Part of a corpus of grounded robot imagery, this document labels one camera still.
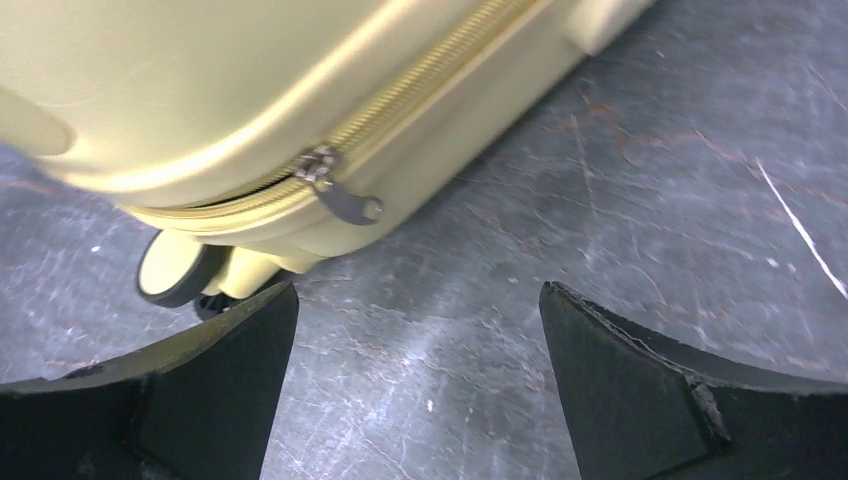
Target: gray floor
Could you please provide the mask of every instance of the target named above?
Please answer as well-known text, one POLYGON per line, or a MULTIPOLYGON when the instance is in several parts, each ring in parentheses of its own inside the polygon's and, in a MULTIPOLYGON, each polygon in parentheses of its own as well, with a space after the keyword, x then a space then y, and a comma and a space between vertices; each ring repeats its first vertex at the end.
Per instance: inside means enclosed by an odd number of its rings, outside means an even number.
MULTIPOLYGON (((399 231, 298 280, 264 478, 578 479, 544 280, 848 380, 848 300, 767 182, 848 280, 846 40, 842 0, 660 0, 399 231)), ((0 381, 192 325, 135 296, 152 232, 105 202, 5 152, 0 213, 0 381)))

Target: black wheel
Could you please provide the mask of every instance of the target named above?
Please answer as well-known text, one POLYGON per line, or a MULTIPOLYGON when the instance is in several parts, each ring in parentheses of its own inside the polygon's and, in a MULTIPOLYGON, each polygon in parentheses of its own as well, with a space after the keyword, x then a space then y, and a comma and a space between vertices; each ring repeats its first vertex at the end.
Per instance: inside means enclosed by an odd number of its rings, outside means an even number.
MULTIPOLYGON (((280 282, 285 282, 291 280, 294 276, 293 273, 280 270, 273 277, 271 277, 267 282, 265 282, 253 295, 262 292, 266 288, 280 282)), ((233 298, 225 293, 219 293, 217 295, 203 295, 200 294, 197 298, 192 302, 192 306, 194 307, 194 313, 197 314, 197 318, 201 321, 205 322, 207 320, 211 320, 218 315, 226 312, 227 310, 235 307, 240 304, 244 300, 240 300, 238 298, 233 298)))
POLYGON ((229 253, 230 247, 206 245, 175 232, 160 231, 139 262, 136 289, 154 305, 181 307, 202 294, 229 253))
POLYGON ((201 321, 211 320, 227 310, 235 307, 243 300, 232 298, 224 293, 217 295, 203 295, 195 298, 192 302, 194 313, 201 321))

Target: zipper slider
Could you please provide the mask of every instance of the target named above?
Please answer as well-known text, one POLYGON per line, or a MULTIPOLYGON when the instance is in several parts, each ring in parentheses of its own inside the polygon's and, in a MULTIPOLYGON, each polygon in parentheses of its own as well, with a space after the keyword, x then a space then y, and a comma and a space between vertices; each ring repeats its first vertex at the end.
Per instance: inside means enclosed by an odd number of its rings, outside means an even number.
POLYGON ((352 225, 372 225, 383 213, 383 201, 349 193, 333 179, 333 169, 343 160, 335 148, 320 145, 297 157, 294 176, 308 183, 318 200, 339 220, 352 225))

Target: scratched floor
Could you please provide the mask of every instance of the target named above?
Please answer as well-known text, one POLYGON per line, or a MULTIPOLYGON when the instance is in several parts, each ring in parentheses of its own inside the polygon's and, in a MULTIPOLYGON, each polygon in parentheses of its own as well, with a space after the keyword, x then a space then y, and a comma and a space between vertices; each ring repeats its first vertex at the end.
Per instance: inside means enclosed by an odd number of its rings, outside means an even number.
MULTIPOLYGON (((660 0, 407 225, 299 279, 264 478, 577 480, 549 279, 706 350, 848 380, 846 41, 842 0, 660 0)), ((8 151, 0 216, 0 381, 192 325, 134 294, 149 229, 8 151)))

